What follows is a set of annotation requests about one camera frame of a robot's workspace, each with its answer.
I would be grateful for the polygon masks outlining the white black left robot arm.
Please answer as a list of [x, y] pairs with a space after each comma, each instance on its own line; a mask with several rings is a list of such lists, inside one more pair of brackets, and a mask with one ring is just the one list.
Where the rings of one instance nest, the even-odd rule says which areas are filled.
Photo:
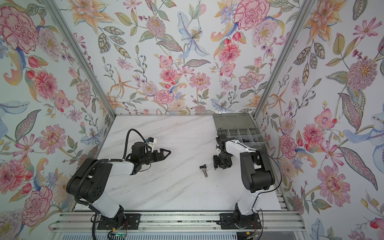
[[77, 204], [113, 219], [124, 209], [105, 193], [109, 178], [133, 176], [142, 170], [143, 165], [164, 161], [171, 153], [166, 149], [152, 150], [148, 143], [136, 142], [132, 152], [122, 159], [88, 158], [67, 183], [66, 192]]

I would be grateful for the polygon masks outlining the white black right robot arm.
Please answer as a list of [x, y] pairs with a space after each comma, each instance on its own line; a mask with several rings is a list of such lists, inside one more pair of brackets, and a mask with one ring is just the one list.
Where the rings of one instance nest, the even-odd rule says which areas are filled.
[[232, 159], [240, 161], [241, 180], [244, 194], [235, 206], [234, 215], [238, 218], [257, 214], [256, 205], [262, 194], [271, 192], [276, 178], [268, 154], [247, 146], [240, 140], [224, 134], [216, 137], [216, 154], [213, 156], [214, 169], [229, 169]]

